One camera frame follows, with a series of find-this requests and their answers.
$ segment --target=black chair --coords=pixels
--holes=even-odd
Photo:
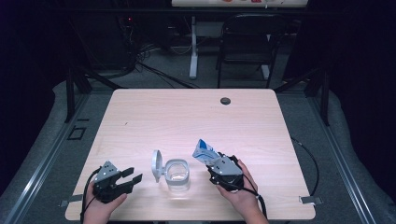
[[[238,14],[224,22],[221,30],[219,57],[216,68],[218,88],[223,63],[257,64],[269,66],[268,88],[274,70],[277,50],[287,31],[287,21],[280,15]]]

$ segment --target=snack wrapper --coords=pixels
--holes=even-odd
[[[213,166],[217,160],[221,159],[219,153],[202,139],[198,141],[192,156],[208,166]]]

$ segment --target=light wood surface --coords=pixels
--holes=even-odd
[[[220,103],[222,97],[231,100]],[[141,183],[112,214],[113,220],[240,220],[231,204],[210,183],[206,167],[192,157],[199,139],[216,151],[241,159],[259,185],[269,219],[311,219],[312,205],[301,167],[276,95],[271,90],[118,90],[114,91],[74,195],[82,194],[89,175],[110,160],[120,170],[134,167]],[[191,186],[171,193],[164,177],[151,172],[155,149],[163,163],[187,161]],[[65,216],[78,220],[81,202]]]
[[[308,0],[172,0],[173,7],[305,7]]]

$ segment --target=hand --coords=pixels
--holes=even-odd
[[[85,210],[84,224],[106,224],[110,219],[111,213],[125,201],[126,197],[127,195],[124,193],[110,203],[102,203],[93,199],[93,182],[91,182],[87,189],[85,206],[87,206],[92,199],[93,201]]]
[[[238,165],[242,168],[244,174],[244,188],[254,191],[258,190],[257,184],[254,182],[248,168],[241,160],[238,160]],[[268,223],[262,210],[260,210],[259,202],[255,195],[245,190],[238,190],[237,192],[230,192],[220,185],[216,185],[220,194],[226,198],[233,205],[233,208],[244,218],[247,224],[249,223]]]

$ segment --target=person's left hand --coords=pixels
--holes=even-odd
[[[94,196],[92,181],[87,189],[87,195],[85,200],[86,204],[84,204],[84,206],[87,206],[92,199],[93,201],[85,210],[84,224],[106,224],[110,219],[111,213],[125,201],[126,197],[126,193],[121,194],[120,197],[116,198],[110,203],[102,203],[96,199],[93,199]]]

